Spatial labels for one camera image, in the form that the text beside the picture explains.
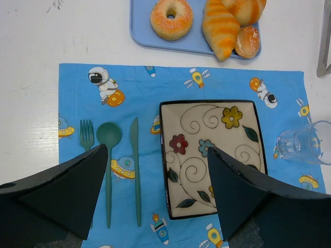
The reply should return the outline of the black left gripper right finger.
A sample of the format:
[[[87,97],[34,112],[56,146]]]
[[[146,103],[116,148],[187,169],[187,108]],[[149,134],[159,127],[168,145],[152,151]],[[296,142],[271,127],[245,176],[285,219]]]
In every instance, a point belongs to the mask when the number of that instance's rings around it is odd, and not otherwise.
[[[210,148],[208,168],[230,247],[330,247],[330,196],[276,180]]]

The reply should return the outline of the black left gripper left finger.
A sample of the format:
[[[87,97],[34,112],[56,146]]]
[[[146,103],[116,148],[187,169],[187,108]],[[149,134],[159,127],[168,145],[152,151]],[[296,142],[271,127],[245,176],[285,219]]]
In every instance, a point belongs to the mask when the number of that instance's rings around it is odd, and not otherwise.
[[[81,247],[106,171],[99,145],[67,162],[1,185],[1,247]]]

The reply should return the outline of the small sugared bun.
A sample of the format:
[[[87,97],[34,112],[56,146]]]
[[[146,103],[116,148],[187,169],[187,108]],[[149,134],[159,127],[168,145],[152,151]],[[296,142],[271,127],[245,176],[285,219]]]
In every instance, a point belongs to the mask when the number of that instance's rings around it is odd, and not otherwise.
[[[240,29],[235,43],[235,52],[244,58],[253,58],[260,49],[260,33],[253,26]]]

